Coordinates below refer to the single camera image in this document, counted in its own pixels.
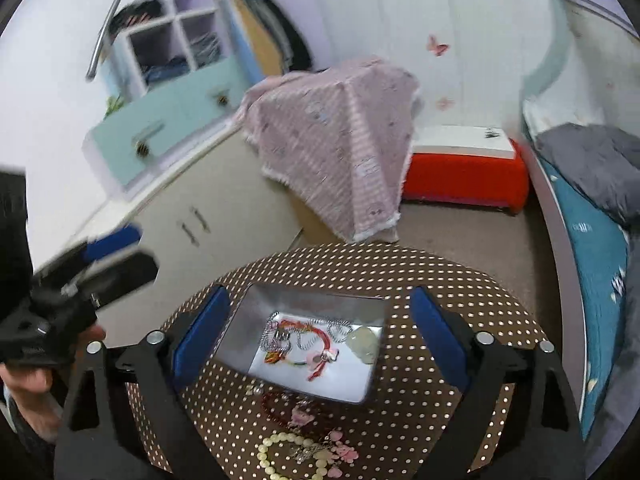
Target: pink heart charm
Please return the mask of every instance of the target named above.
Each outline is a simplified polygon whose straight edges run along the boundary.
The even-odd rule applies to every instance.
[[[340,478],[342,476],[342,471],[340,471],[337,467],[332,467],[329,471],[326,472],[326,475],[329,478]]]
[[[317,370],[322,362],[322,352],[309,352],[306,356],[306,366],[312,372]]]

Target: cabinet door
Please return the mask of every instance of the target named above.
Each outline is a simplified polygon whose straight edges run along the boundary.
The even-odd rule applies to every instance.
[[[249,83],[236,57],[229,56],[185,76],[176,86],[189,128],[195,131],[235,111]]]
[[[300,231],[286,188],[262,176],[258,156],[242,132],[222,142],[174,186],[180,210],[190,215],[201,250],[210,257],[211,280],[286,250]]]
[[[241,132],[189,168],[134,221],[159,272],[153,285],[98,313],[109,346],[139,341],[218,277],[287,250],[300,230],[284,188],[261,175]]]
[[[192,130],[175,90],[158,88],[107,117],[90,133],[113,176],[124,186],[153,164]],[[144,142],[148,153],[137,153]]]

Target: white wall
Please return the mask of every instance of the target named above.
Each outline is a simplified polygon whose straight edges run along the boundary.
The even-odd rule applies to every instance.
[[[0,36],[0,165],[26,168],[36,266],[106,198],[81,145],[106,110],[84,74],[111,2],[24,0]]]
[[[522,80],[553,35],[550,0],[320,1],[338,60],[377,54],[417,76],[418,128],[519,124]]]
[[[617,24],[567,3],[575,45],[607,124],[640,136],[640,41]]]

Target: drawer knob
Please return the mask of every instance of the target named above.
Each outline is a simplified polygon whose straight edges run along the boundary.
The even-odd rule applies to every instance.
[[[151,150],[149,149],[149,145],[144,140],[139,140],[135,145],[136,156],[138,158],[147,158]]]
[[[218,94],[218,106],[226,107],[229,104],[229,97],[227,97],[226,93]]]

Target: pearl bracelet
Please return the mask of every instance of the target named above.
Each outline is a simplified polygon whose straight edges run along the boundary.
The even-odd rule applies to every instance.
[[[270,480],[289,480],[288,477],[279,474],[276,469],[273,467],[274,463],[271,462],[267,457],[268,449],[278,442],[290,442],[292,444],[296,444],[297,446],[303,447],[311,447],[316,444],[310,438],[304,438],[295,433],[273,433],[270,437],[265,438],[262,441],[262,444],[257,446],[258,455],[257,458],[260,461],[260,467],[264,469],[264,472],[268,475]],[[327,460],[318,459],[316,460],[316,473],[311,477],[311,480],[322,480],[322,478],[327,475],[328,470],[327,466],[333,463],[333,460],[328,462]]]

